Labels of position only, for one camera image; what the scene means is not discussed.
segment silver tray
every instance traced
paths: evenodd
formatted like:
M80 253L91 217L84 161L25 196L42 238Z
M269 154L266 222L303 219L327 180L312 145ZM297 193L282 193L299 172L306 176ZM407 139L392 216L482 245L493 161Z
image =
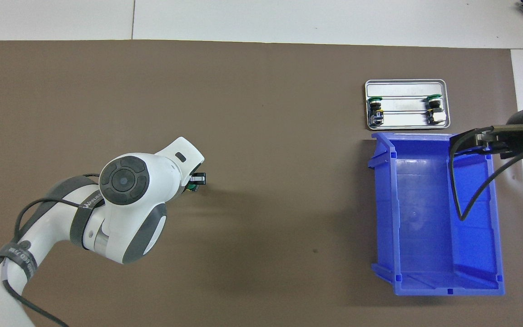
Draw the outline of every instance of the silver tray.
M446 119L438 124L427 122L428 104L425 99L441 94L441 107ZM369 98L381 97L384 123L369 125ZM450 124L447 87L441 79L369 80L365 83L365 112L367 127L371 130L444 129Z

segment brown table surface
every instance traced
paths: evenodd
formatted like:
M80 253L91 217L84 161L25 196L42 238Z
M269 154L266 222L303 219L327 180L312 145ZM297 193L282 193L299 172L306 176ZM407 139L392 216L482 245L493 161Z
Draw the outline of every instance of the brown table surface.
M505 296L399 297L370 269L364 85L419 78L447 83L443 132L516 110L509 50L0 41L0 246L56 181L185 136L208 185L168 203L153 251L118 265L62 242L29 300L73 326L523 326L520 166L498 180Z

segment blue plastic bin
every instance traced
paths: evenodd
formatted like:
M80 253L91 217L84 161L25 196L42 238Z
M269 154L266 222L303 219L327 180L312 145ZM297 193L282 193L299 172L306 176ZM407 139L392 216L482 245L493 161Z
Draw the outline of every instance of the blue plastic bin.
M448 171L450 134L375 133L377 276L397 295L503 295L496 188L459 221ZM493 172L491 156L456 158L464 208Z

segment black cable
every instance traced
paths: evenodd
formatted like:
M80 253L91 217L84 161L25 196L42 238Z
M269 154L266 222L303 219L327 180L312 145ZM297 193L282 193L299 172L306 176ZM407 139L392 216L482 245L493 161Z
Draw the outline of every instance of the black cable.
M31 207L33 207L34 205L36 205L38 203L42 203L42 202L58 202L58 203L64 203L64 204L67 204L67 205L71 205L72 207L78 207L79 206L78 203L73 203L71 201L67 201L66 199L61 199L61 198L40 198L40 199L37 199L35 201L31 201L27 206L25 206L21 210L19 215L17 215L17 219L15 221L15 227L13 228L13 239L12 239L13 242L18 242L19 239L21 238L19 230L20 230L20 226L21 226L21 218L23 218L23 215L25 215L25 213Z
M457 187L455 185L455 174L453 172L453 161L455 160L455 153L461 147L463 142L467 141L468 139L476 136L477 134L481 134L483 132L490 132L493 130L493 126L488 126L486 128L480 128L480 129L474 129L471 130L463 136L461 136L451 147L451 150L449 151L449 179L451 180L451 191L453 194L453 201L455 202L455 209L457 211L457 217L461 219L461 207L459 207L459 199L457 198Z
M520 153L519 155L515 156L514 158L512 158L512 160L506 162L503 166L501 166L500 168L498 168L498 170L496 170L493 174L491 174L488 179L486 179L482 184L481 186L478 188L477 191L475 191L475 193L473 194L473 196L471 197L471 200L469 201L469 203L467 203L467 207L465 207L465 211L463 211L463 215L461 215L461 217L459 218L461 221L464 221L465 218L467 218L467 215L469 214L469 212L471 211L471 207L473 206L473 204L475 203L475 201L477 201L477 199L479 198L480 194L485 190L485 188L487 188L487 186L494 180L496 179L497 176L499 176L501 173L504 172L504 170L510 168L511 165L515 164L516 162L520 161L523 159L523 152Z
M42 316L50 319L51 321L57 323L58 325L60 325L62 327L68 327L68 325L64 321L61 321L60 318L50 314L48 311L43 310L42 308L36 306L32 302L29 302L25 297L17 294L17 292L15 292L15 290L11 287L11 285L9 284L7 279L4 280L3 283L4 283L5 290L9 293L9 295L11 295L17 301L21 302L24 306L27 306L31 310L37 312L38 314L41 314Z

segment green circular cap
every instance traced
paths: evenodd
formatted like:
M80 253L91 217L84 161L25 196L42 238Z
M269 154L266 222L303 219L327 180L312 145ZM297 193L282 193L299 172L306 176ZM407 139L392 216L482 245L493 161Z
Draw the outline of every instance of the green circular cap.
M433 100L433 99L439 99L441 97L441 94L432 94L427 97L427 101Z

